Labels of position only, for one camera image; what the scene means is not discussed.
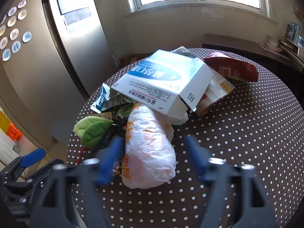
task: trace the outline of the orange printed plastic bag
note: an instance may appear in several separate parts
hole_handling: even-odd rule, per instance
[[[129,115],[123,183],[129,188],[147,189],[175,177],[174,129],[161,113],[136,103]]]

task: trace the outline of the cardboard box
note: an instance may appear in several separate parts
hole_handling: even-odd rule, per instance
[[[119,62],[122,67],[128,66],[130,63],[130,60],[132,59],[132,55],[123,55],[120,59]]]
[[[203,61],[159,50],[112,88],[164,115],[182,119],[188,107],[196,111],[212,77]]]
[[[112,112],[104,112],[104,113],[95,113],[95,114],[88,114],[88,116],[98,116],[98,117],[103,117],[103,118],[106,118],[106,119],[109,119],[109,120],[112,120],[113,117],[112,117]]]

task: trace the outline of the wall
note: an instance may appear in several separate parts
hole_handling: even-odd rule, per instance
[[[20,156],[27,155],[38,148],[33,143],[31,143],[25,136],[21,137],[19,143],[20,143],[20,152],[19,152]]]
[[[110,50],[128,53],[201,47],[205,33],[262,41],[285,35],[287,24],[300,23],[292,0],[270,0],[273,20],[216,6],[173,6],[126,16],[123,0],[95,0]]]

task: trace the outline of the refrigerator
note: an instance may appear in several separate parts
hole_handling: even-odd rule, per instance
[[[94,0],[7,1],[2,69],[33,121],[67,144],[85,102],[117,71]]]

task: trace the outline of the blue logo on box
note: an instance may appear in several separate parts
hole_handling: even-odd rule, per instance
[[[159,81],[177,81],[181,78],[181,75],[175,70],[147,60],[132,68],[128,74]]]

